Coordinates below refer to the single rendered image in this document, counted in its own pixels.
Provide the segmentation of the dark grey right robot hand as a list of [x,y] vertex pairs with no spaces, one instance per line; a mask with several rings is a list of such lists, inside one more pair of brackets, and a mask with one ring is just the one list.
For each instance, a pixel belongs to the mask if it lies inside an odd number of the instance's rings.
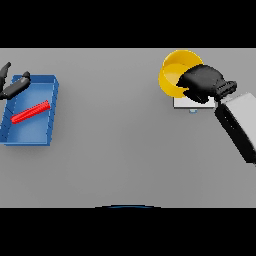
[[237,89],[237,82],[227,81],[217,69],[199,64],[182,74],[176,86],[185,88],[183,94],[192,101],[206,104],[210,97],[220,102],[234,93]]

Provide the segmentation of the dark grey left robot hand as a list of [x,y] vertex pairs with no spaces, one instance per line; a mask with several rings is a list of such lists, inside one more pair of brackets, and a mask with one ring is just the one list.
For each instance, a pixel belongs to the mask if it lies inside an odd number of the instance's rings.
[[31,84],[30,73],[24,72],[20,79],[5,87],[8,70],[11,67],[11,63],[7,62],[0,69],[0,100],[11,100],[18,94],[26,90]]

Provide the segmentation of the yellow bowl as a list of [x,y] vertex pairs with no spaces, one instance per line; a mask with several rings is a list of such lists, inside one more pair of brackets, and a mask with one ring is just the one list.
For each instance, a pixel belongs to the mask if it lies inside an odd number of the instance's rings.
[[202,64],[200,56],[190,50],[175,50],[163,61],[158,75],[162,91],[172,98],[184,98],[187,88],[178,87],[179,78],[190,68]]

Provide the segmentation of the red beaker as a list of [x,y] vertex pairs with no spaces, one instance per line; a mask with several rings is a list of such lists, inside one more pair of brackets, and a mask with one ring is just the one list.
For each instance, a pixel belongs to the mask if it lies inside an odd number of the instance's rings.
[[41,114],[42,112],[50,109],[50,103],[45,100],[35,106],[32,106],[28,109],[23,110],[10,117],[10,120],[13,124],[20,123],[26,119],[29,119],[35,115]]

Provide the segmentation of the blue tray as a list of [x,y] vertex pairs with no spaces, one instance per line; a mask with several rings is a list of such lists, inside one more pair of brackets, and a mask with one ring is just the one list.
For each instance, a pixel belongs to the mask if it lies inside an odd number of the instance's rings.
[[31,84],[7,100],[0,121],[0,144],[49,146],[59,83],[55,75],[31,75]]

